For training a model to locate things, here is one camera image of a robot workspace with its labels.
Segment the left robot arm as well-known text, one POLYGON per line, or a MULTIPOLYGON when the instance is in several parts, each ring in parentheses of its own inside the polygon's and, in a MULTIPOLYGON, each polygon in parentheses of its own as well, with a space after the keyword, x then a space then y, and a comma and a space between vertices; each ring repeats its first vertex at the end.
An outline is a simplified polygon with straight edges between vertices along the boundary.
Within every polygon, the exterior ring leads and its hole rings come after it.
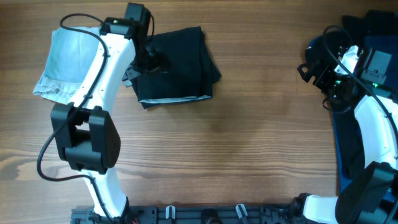
POLYGON ((135 223, 127 196, 116 173, 121 139, 111 119, 119 84, 139 75, 164 71, 167 59, 150 46, 154 18, 144 5, 129 3, 123 18, 100 22, 93 62, 80 89, 70 101, 54 105, 53 133, 44 144, 44 155, 55 141, 58 156, 83 178, 95 203, 88 210, 74 210, 72 223, 135 223))

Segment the black shorts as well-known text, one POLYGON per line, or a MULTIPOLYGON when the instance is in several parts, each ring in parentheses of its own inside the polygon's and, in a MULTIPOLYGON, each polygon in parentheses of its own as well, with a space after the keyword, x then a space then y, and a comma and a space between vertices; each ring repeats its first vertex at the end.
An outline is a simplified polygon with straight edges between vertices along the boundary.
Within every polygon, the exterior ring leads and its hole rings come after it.
POLYGON ((210 57, 200 26, 157 34, 149 46, 158 56, 159 69, 139 73, 130 64, 122 77, 143 108, 213 97, 213 84, 221 73, 210 57))

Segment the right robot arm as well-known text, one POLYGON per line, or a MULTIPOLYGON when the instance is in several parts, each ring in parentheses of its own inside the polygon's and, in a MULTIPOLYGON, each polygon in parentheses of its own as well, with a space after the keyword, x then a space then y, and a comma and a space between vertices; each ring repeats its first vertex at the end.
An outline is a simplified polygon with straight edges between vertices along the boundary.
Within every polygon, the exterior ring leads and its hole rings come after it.
POLYGON ((331 103, 343 188, 336 197, 297 197, 292 215, 310 223, 396 223, 396 55, 313 45, 298 71, 331 103))

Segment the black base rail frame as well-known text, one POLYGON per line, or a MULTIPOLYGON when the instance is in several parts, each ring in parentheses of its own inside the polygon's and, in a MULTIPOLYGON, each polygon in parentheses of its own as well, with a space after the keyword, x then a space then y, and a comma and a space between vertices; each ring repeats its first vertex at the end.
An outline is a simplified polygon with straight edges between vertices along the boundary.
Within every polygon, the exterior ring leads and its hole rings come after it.
POLYGON ((119 217, 109 220, 86 209, 73 209, 71 223, 140 223, 140 224, 201 224, 201 223, 310 223, 299 211, 291 212, 289 205, 226 207, 168 207, 131 206, 119 217))

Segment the folded light blue jeans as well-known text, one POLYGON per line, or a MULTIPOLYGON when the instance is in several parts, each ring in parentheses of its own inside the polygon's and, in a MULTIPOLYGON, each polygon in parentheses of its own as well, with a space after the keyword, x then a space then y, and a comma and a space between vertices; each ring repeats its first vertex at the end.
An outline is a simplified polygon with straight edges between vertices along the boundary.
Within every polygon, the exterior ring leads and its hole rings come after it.
POLYGON ((99 44, 89 34, 63 28, 53 31, 49 56, 33 94, 67 104, 83 83, 99 44))

